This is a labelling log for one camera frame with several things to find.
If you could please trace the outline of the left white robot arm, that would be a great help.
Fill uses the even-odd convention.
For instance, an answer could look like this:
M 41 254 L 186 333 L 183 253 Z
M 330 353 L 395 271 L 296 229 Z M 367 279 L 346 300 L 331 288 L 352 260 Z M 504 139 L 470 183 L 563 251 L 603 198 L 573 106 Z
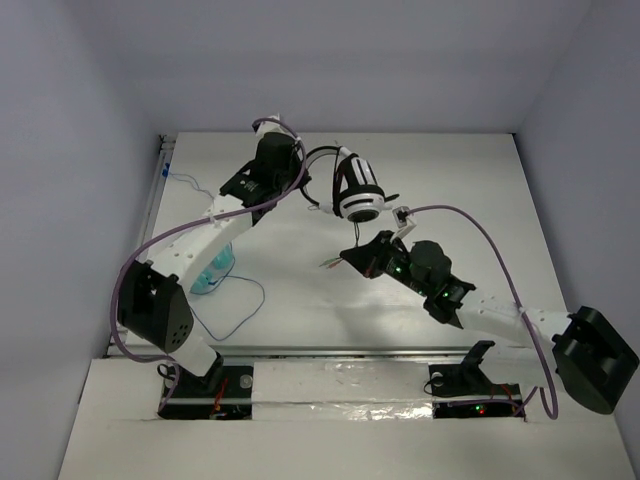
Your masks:
M 195 332 L 187 293 L 228 244 L 298 186 L 305 159 L 298 135 L 262 134 L 254 158 L 223 184 L 201 219 L 168 231 L 168 246 L 144 262 L 128 260 L 118 276 L 112 325 L 158 348 L 200 394 L 221 386 L 223 358 Z

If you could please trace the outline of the black white headphones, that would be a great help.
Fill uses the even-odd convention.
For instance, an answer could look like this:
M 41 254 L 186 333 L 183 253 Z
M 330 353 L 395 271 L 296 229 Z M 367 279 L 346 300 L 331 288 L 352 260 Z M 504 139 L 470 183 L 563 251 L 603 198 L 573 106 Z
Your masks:
M 307 168 L 326 156 L 334 157 L 331 200 L 321 203 L 310 196 L 306 187 L 302 187 L 301 194 L 311 209 L 332 214 L 353 224 L 373 221 L 383 211 L 392 209 L 391 204 L 399 198 L 399 194 L 385 193 L 367 160 L 344 146 L 325 145 L 307 154 Z

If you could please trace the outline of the aluminium rail frame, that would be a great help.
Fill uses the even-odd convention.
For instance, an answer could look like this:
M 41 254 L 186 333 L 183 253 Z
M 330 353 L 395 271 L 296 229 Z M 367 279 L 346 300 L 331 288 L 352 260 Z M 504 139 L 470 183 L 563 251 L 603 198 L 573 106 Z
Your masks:
M 561 310 L 564 300 L 514 138 L 509 134 L 307 133 L 308 148 L 344 146 L 382 188 L 416 209 L 411 241 L 432 240 L 454 273 L 499 300 Z M 395 281 L 327 260 L 395 226 L 354 228 L 292 194 L 233 244 L 232 275 L 193 296 L 195 329 L 227 356 L 457 352 L 477 334 L 430 318 Z

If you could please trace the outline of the teal cat-ear headphones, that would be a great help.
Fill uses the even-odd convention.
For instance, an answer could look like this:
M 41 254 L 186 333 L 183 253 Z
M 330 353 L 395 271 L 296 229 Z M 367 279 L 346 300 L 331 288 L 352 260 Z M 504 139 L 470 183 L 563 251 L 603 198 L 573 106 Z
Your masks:
M 195 295 L 206 295 L 216 289 L 235 265 L 232 244 L 227 244 L 220 253 L 199 274 L 190 292 Z

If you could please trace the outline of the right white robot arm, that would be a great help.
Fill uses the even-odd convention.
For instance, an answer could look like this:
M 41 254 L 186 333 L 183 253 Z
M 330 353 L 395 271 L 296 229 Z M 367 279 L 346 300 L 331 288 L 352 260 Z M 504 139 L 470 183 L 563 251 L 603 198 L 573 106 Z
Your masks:
M 367 279 L 387 275 L 419 295 L 437 322 L 482 333 L 460 362 L 430 367 L 425 391 L 437 398 L 491 395 L 507 384 L 556 387 L 608 415 L 639 367 L 638 355 L 598 310 L 552 312 L 501 301 L 453 275 L 433 241 L 406 247 L 385 230 L 340 257 Z

